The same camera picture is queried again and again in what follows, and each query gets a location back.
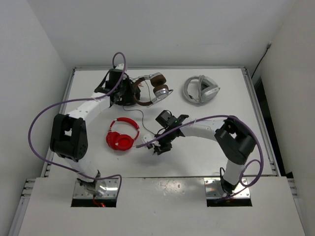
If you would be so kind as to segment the brown silver headphones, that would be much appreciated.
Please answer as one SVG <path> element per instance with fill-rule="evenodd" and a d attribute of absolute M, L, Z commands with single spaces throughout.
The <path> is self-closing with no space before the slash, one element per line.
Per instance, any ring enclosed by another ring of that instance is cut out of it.
<path fill-rule="evenodd" d="M 145 80 L 149 80 L 151 82 L 151 85 L 154 87 L 153 93 L 155 95 L 155 98 L 148 102 L 141 102 L 138 98 L 136 98 L 136 95 L 134 95 L 133 96 L 134 101 L 140 106 L 150 107 L 164 100 L 173 92 L 173 90 L 170 89 L 168 85 L 166 84 L 165 76 L 159 72 L 140 77 L 132 84 L 132 88 L 136 90 L 139 84 L 141 82 L 144 82 Z"/>

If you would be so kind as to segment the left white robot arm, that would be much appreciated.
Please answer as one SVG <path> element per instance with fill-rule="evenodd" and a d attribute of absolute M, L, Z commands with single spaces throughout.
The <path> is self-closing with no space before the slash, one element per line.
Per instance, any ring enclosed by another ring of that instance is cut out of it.
<path fill-rule="evenodd" d="M 101 185 L 100 171 L 85 155 L 88 150 L 88 125 L 113 105 L 131 106 L 140 90 L 133 88 L 125 64 L 109 69 L 90 98 L 67 114 L 57 114 L 53 120 L 50 150 L 63 158 L 77 173 L 77 180 L 93 192 Z"/>

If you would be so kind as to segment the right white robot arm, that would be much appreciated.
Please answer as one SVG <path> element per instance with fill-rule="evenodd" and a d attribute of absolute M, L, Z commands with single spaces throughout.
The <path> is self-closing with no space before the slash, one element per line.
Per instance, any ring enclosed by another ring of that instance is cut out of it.
<path fill-rule="evenodd" d="M 189 115 L 175 117 L 168 110 L 162 111 L 156 121 L 162 126 L 161 134 L 143 137 L 143 147 L 153 149 L 160 155 L 172 148 L 172 141 L 178 137 L 198 137 L 215 141 L 227 158 L 227 165 L 220 177 L 224 193 L 231 195 L 240 182 L 248 156 L 256 146 L 256 140 L 249 129 L 236 117 L 225 116 L 223 120 L 192 120 Z"/>

